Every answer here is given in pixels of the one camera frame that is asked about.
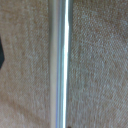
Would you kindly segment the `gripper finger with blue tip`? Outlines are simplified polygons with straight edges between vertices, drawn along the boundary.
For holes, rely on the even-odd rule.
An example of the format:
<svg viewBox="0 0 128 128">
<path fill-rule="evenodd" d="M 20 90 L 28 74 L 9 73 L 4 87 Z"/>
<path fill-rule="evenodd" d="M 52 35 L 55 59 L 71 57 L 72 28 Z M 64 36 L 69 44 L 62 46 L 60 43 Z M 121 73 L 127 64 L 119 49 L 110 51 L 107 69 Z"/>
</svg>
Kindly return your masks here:
<svg viewBox="0 0 128 128">
<path fill-rule="evenodd" d="M 4 60 L 5 60 L 4 50 L 3 50 L 2 41 L 0 38 L 0 68 L 2 67 L 2 65 L 4 63 Z"/>
</svg>

